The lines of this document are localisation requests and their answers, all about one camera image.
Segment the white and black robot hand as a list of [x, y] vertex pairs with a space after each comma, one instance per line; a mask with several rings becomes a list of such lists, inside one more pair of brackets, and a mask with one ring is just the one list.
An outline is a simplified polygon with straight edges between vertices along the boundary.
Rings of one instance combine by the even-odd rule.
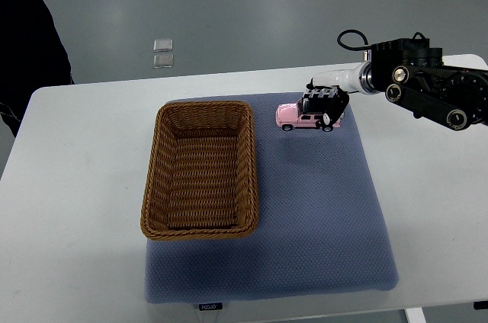
[[319, 121], [322, 130], [329, 131], [333, 128], [333, 125], [348, 106], [351, 93], [375, 93], [375, 90], [370, 86], [370, 79], [370, 61], [363, 62], [354, 69], [321, 72], [311, 78], [306, 86], [308, 91], [324, 90], [329, 93], [329, 103]]

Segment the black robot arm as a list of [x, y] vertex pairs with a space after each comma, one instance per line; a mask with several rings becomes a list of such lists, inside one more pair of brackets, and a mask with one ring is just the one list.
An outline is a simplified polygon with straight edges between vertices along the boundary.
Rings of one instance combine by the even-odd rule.
[[442, 49], [420, 32], [411, 38], [369, 43], [359, 30], [337, 37], [340, 47], [362, 51], [364, 63], [353, 75], [353, 92], [383, 93], [417, 119], [454, 131], [487, 125], [487, 70], [447, 66]]

